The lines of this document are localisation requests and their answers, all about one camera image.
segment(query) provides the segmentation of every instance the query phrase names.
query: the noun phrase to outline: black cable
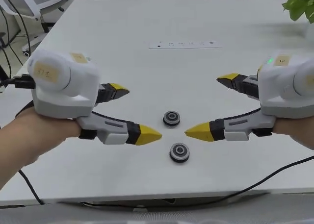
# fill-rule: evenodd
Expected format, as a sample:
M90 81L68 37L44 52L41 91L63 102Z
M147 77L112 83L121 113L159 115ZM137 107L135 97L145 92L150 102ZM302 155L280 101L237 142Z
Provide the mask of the black cable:
M25 173L23 173L22 170L19 170L19 174L23 177L23 179L25 180L26 184L28 185L28 187L30 188L30 191L33 193L33 195L35 196L35 199L37 200L38 203L40 203L41 205L44 205L45 203L38 197L37 193L35 192L33 186L31 185L31 182L29 181L28 177L25 175Z
M13 50L11 44L10 44L10 31L9 31L9 22L8 22L8 19L6 18L6 16L4 15L4 12L3 10L0 8L0 11L4 17L4 20L5 20L5 24L6 24L6 34L8 36L8 45L9 47L11 48L12 52L14 53L14 55L16 56L16 58L19 60L20 64L23 65L23 63L21 62L21 60L19 59L19 57L17 56L17 54L15 53L15 51Z
M213 201L209 201L209 202L203 202L203 203L195 203L195 204L185 204L185 205L176 205L174 207L195 207L195 206L203 206L203 205L209 205L209 204L214 204L214 203L219 203L219 202L222 202L222 201L225 201L227 199L230 199L232 197L235 197L235 196L238 196L238 195L241 195L249 190L252 190L253 188L261 185L262 183L266 182L267 180L271 179L273 176L277 175L278 173L282 172L283 170L286 170L288 168L291 168L293 166L296 166L296 165L299 165L299 164L303 164L305 162L308 162L310 160L313 160L314 159L314 156L310 156L308 158L305 158L305 159L301 159L299 161L296 161L296 162L293 162L291 164L288 164L286 166L283 166L279 169L277 169L276 171L274 171L273 173L271 173L270 175L268 175L267 177L263 178L262 180L260 180L259 182L255 183L254 185L248 187L248 188L245 188L244 190L241 190L241 191L238 191L238 192L235 192L235 193L232 193L230 195L227 195L227 196L224 196L224 197L221 197L219 199L216 199L216 200L213 200ZM22 177L24 178L24 180L26 181L28 187L30 188L31 192L33 193L33 195L35 196L36 200L38 201L38 203L40 203L41 205L42 204L45 204L39 197L38 195L36 194L33 186L31 185L29 179L27 178L27 176L20 170L19 173L22 175ZM122 204L93 204L93 203L88 203L88 202L82 202L82 204L85 204L85 205L89 205L89 206L94 206L94 207L122 207L122 208L139 208L138 206L129 206L129 205L122 205ZM169 206L165 206L165 205L157 205L157 206L144 206L144 207L141 207L141 208L167 208Z
M24 22L24 19L23 17L21 16L20 12L18 11L18 9L14 6L14 4L12 3L11 0L8 0L8 2L11 4L11 6L14 8L14 10L16 11L16 13L19 15L19 17L21 18L21 21L22 21L22 24L23 24L23 27L25 29L25 33L26 33L26 36L27 36L27 42L28 42L28 51L29 51L29 56L31 55L31 50L30 50L30 40L29 40L29 34L28 34L28 31L27 31L27 28L26 28L26 25L25 25L25 22Z
M6 87L9 84L13 84L14 83L14 79L6 79L5 81L0 82L0 87L4 86Z
M15 53L15 51L13 50L11 44L9 44L9 47L11 48L11 50L12 50L12 52L14 53L14 55L16 56L16 58L19 60L19 63L20 63L21 65L23 65L23 62L20 60L20 58L18 57L18 55L17 55L17 54Z
M0 50L3 51L4 56L5 56L5 59L6 59L6 62L8 63L8 67L9 67L9 78L12 78L12 67L11 67L11 63L10 63L9 57L8 57L8 55L6 54L6 51L4 50L3 47L0 47Z

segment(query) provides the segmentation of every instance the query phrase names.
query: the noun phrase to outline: power cord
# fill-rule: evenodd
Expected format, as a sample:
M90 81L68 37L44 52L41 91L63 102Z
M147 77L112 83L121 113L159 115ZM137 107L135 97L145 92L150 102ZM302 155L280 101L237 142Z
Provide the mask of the power cord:
M21 60L19 59L19 57L17 56L17 54L15 53L15 51L13 50L11 44L10 44L10 31L9 31L9 22L8 22L8 19L6 18L6 16L4 15L4 12L3 10L0 8L0 12L2 13L3 17L4 17L4 20L5 20L5 24L6 24L6 34L8 36L8 45L9 47L11 48L12 52L14 53L14 55L16 56L16 58L19 60L20 64L23 65L23 63L21 62Z
M22 176L22 178L25 180L26 184L30 188L30 191L33 193L35 196L35 199L37 200L38 203L41 205L44 205L45 203L38 197L37 193L35 192L31 182L29 181L28 177L25 175L25 173L22 170L19 170L19 174Z
M29 40L29 34L28 34L28 30L26 28L26 25L25 25L25 22L24 22L24 19L23 17L21 16L20 12L18 11L18 9L14 6L14 4L12 3L11 0L8 0L8 2L10 3L10 5L14 8L14 10L16 11L16 13L19 15L19 17L21 18L21 21L22 21L22 24L23 24L23 27L25 29L25 33L26 33L26 36L27 36L27 43L28 43L28 51L29 51L29 56L31 55L31 50L30 50L30 40Z
M0 87L6 87L9 84L14 84L15 88L23 89L35 89L36 87L34 79L27 74L22 74L21 76L15 76L14 78L6 79L0 83Z
M308 158L305 159L301 159L299 161L296 161L294 163L288 164L286 166L283 166L279 169L277 169L276 171L274 171L273 173L271 173L270 175L268 175L267 177L263 178L262 180L260 180L259 182L255 183L254 185L245 188L241 191L232 193L230 195L221 197L219 199L213 200L213 201L209 201L209 202L203 202L203 203L196 203L196 204L185 204L185 205L176 205L175 207L196 207L196 206L203 206L203 205L209 205L209 204L214 204L214 203L219 203L222 201L225 201L227 199L230 199L232 197L241 195L249 190L252 190L253 188L261 185L262 183L266 182L267 180L271 179L273 176L277 175L278 173L282 172L283 170L286 170L288 168L291 168L293 166L299 165L299 164L303 164L305 162L308 162L310 160L313 160L314 156L310 156ZM27 183L28 187L30 188L30 191L33 193L34 197L36 198L36 200L38 201L39 204L43 205L45 204L37 195L36 191L34 190L32 184L30 183L29 179L27 178L27 176L21 171L19 170L20 175L24 178L25 182ZM89 205L89 206L94 206L94 207L122 207L122 208L138 208L138 206L129 206L129 205L122 205L122 204L93 204L93 203L88 203L88 202L82 202L82 204L84 205ZM157 206L146 206L146 207L141 207L141 208L166 208L169 206L165 206L165 205L157 205Z

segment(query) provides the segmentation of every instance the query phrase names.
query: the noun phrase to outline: yellow fingertip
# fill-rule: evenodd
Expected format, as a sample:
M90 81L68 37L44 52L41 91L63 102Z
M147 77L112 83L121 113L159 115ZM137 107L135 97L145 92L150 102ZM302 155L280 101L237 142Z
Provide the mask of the yellow fingertip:
M223 75L221 77L218 77L217 79L220 79L220 78L226 78L226 79L230 79L230 80L233 80L235 77L237 77L239 74L237 73L232 73L232 74L228 74L228 75Z
M150 142L157 141L162 137L162 135L159 132L157 132L156 130L150 127L147 127L142 124L140 124L139 127L141 130L141 135L138 137L135 143L135 145L137 146L141 146L141 145L148 144Z
M196 125L184 132L186 136L196 138L206 142L214 142L214 138L210 132L209 122Z
M121 86L120 84L117 84L117 83L111 83L110 85L111 85L112 87L114 87L116 90L123 89L123 90L127 90L127 91L128 91L128 89L127 89L127 88L125 88L125 87Z

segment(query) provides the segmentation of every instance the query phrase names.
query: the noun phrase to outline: white table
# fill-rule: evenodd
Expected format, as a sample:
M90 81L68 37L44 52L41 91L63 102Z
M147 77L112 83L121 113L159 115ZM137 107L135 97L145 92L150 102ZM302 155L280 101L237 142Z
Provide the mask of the white table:
M312 151L285 136L206 143L184 134L198 123L259 106L216 82L218 76L254 74L277 49L313 55L314 44L302 37L305 19L290 21L281 7L284 1L74 1L40 47L88 53L101 68L102 82L131 91L96 111L151 126L163 138L142 147L67 140L24 168L39 197L56 202L220 196L311 156ZM159 41L207 40L217 40L222 48L149 49ZM9 123L30 99L29 90L7 88L0 99L1 124ZM169 110L182 118L175 129L162 122ZM169 158L177 142L190 148L184 164ZM291 168L255 191L314 192L313 169L313 162ZM16 175L0 192L0 204L21 203L36 202Z

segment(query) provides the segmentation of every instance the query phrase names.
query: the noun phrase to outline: green plant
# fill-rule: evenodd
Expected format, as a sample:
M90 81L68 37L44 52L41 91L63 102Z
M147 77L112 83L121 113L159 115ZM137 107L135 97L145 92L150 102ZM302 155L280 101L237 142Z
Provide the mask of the green plant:
M288 0L282 4L289 11L293 21L298 20L304 13L310 23L314 23L314 0Z

